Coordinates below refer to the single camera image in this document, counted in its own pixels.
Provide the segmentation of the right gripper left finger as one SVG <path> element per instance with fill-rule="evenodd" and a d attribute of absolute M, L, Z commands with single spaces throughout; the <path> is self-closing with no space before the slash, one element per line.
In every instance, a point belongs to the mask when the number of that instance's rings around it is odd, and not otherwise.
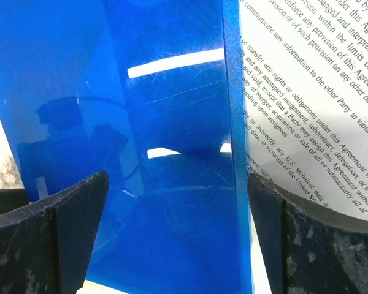
<path fill-rule="evenodd" d="M 109 188 L 105 171 L 0 214 L 0 293 L 82 288 Z"/>

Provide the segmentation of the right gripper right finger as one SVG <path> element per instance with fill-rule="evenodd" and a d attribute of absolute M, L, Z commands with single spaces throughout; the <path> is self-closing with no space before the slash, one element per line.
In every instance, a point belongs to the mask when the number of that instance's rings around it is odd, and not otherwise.
<path fill-rule="evenodd" d="M 257 173 L 247 191 L 272 293 L 368 293 L 368 221 Z"/>

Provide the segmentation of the printed white paper sheets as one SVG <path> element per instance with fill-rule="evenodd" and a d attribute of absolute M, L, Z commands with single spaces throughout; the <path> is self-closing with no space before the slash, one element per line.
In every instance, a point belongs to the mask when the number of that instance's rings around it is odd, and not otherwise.
<path fill-rule="evenodd" d="M 248 175 L 368 221 L 368 1 L 240 1 L 239 18 Z"/>

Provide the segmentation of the blue plastic folder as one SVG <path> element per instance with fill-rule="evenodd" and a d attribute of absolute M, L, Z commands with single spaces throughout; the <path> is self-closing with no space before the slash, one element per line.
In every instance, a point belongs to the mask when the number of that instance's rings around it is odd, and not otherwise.
<path fill-rule="evenodd" d="M 87 278 L 251 293 L 237 1 L 0 1 L 0 119 L 31 201 L 104 170 Z"/>

